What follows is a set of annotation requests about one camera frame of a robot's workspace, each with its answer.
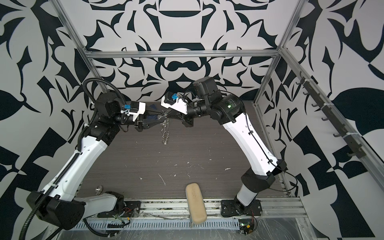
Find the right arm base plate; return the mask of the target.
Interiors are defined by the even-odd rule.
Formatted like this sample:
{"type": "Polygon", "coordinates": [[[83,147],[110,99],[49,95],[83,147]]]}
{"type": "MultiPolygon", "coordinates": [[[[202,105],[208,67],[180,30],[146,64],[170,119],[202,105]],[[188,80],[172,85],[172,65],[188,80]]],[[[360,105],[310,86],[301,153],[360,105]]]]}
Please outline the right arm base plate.
{"type": "Polygon", "coordinates": [[[243,206],[238,199],[221,200],[221,215],[224,218],[235,216],[261,216],[261,202],[254,199],[248,206],[243,206]]]}

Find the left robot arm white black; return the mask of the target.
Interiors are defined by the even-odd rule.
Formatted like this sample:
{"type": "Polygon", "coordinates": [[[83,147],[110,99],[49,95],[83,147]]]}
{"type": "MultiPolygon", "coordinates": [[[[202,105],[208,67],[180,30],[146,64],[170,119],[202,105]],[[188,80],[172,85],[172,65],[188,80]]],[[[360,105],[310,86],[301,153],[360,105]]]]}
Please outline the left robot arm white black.
{"type": "Polygon", "coordinates": [[[105,192],[99,196],[78,198],[78,190],[97,158],[112,143],[122,126],[137,131],[149,129],[165,120],[165,114],[141,102],[124,104],[116,93],[101,94],[94,101],[95,113],[79,135],[77,148],[61,171],[39,192],[33,191],[27,203],[33,217],[64,230],[70,230],[85,218],[98,214],[121,214],[124,196],[105,192]]]}

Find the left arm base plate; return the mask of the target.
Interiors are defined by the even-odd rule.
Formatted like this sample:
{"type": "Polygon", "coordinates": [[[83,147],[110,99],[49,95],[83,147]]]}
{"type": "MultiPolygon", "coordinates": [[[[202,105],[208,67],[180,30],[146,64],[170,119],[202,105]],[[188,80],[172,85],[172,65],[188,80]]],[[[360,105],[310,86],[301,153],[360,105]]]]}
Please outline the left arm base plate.
{"type": "Polygon", "coordinates": [[[124,201],[115,205],[109,212],[102,212],[97,214],[98,218],[120,218],[133,217],[140,213],[141,201],[124,201]]]}

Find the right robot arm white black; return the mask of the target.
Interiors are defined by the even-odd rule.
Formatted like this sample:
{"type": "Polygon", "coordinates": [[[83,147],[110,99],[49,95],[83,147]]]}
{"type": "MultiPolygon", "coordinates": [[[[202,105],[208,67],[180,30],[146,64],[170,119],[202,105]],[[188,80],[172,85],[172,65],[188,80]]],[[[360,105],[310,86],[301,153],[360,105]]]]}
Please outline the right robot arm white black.
{"type": "Polygon", "coordinates": [[[271,187],[275,176],[284,172],[287,164],[277,159],[259,137],[239,97],[231,93],[224,96],[211,77],[193,82],[193,88],[195,101],[185,94],[167,92],[161,105],[171,109],[170,115],[179,117],[186,127],[192,127],[195,118],[209,116],[231,134],[250,163],[241,177],[243,185],[235,198],[238,206],[248,207],[258,193],[271,187]]]}

